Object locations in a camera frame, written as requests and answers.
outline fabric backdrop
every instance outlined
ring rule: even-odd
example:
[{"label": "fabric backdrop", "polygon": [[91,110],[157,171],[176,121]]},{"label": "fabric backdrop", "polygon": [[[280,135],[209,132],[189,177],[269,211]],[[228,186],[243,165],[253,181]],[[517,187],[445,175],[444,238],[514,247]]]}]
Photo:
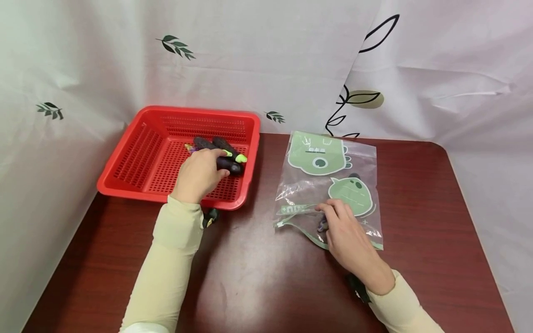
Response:
[{"label": "fabric backdrop", "polygon": [[[375,1],[7,1],[0,11],[0,332],[20,331],[146,105],[320,131]],[[266,121],[267,112],[274,121]]]},{"label": "fabric backdrop", "polygon": [[442,145],[527,332],[532,11],[526,0],[5,1],[0,331],[22,329],[125,126],[161,104],[255,111],[263,132]]}]

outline red plastic basket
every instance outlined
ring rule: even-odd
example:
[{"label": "red plastic basket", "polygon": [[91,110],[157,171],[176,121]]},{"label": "red plastic basket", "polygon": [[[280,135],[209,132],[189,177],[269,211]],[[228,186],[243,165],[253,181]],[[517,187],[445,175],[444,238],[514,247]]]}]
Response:
[{"label": "red plastic basket", "polygon": [[195,136],[225,138],[248,157],[244,175],[227,177],[201,202],[233,210],[248,194],[259,145],[259,117],[249,112],[150,106],[139,111],[120,139],[98,180],[106,195],[166,202],[181,164],[189,157],[184,144]]}]

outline plastic zipper bag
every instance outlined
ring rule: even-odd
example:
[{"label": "plastic zipper bag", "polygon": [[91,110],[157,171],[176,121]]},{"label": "plastic zipper bag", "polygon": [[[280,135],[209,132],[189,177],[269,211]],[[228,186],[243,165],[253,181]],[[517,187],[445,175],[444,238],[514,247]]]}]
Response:
[{"label": "plastic zipper bag", "polygon": [[329,136],[294,131],[276,195],[274,226],[297,228],[328,249],[325,218],[314,207],[329,198],[350,205],[372,244],[383,250],[376,148]]}]

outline cartoon eye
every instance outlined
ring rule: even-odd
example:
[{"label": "cartoon eye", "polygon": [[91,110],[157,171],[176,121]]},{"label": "cartoon eye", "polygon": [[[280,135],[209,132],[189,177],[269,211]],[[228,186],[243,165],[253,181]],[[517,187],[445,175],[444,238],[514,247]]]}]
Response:
[{"label": "cartoon eye", "polygon": [[313,165],[315,166],[315,168],[324,169],[328,166],[328,161],[326,161],[322,157],[317,157],[313,160]]}]

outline beige sleeve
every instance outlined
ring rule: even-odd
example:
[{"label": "beige sleeve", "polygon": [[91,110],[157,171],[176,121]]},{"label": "beige sleeve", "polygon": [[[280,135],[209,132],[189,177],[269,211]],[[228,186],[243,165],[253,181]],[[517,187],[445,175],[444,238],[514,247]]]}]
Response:
[{"label": "beige sleeve", "polygon": [[155,323],[176,330],[185,297],[192,258],[203,233],[200,205],[171,197],[163,205],[154,228],[154,240],[130,296],[120,331],[138,323]]},{"label": "beige sleeve", "polygon": [[370,308],[390,333],[443,333],[443,330],[420,306],[414,291],[398,271],[393,270],[396,285],[384,296],[370,296]]}]

